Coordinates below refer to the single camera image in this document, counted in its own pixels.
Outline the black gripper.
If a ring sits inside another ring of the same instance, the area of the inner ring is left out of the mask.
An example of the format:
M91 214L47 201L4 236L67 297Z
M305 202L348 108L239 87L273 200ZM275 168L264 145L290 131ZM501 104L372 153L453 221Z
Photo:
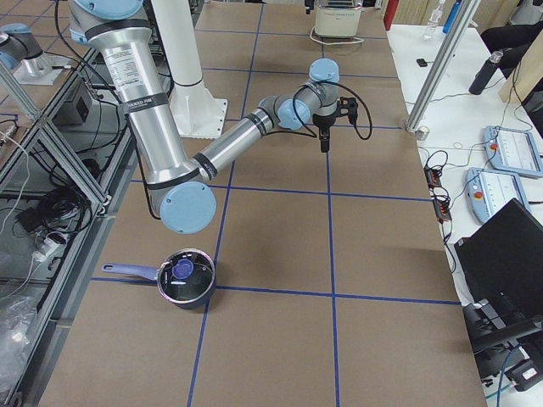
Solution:
M304 0L305 12L310 14L315 7L315 0Z
M319 130L318 140L320 151L328 153L330 150L330 128L335 124L337 118L346 117L349 123L357 126L358 103L355 98L340 97L339 101L332 106L327 114L313 114L312 122Z

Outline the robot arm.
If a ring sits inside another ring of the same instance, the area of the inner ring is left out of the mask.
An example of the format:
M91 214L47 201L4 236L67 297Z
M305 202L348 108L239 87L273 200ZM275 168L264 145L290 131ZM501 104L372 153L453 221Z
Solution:
M318 127L322 151L339 114L339 66L317 59L294 93L269 96L224 131L225 104L204 84L190 8L155 1L71 1L74 42L100 52L120 107L148 169L152 210L179 234L203 230L214 218L209 182L261 138L275 131Z

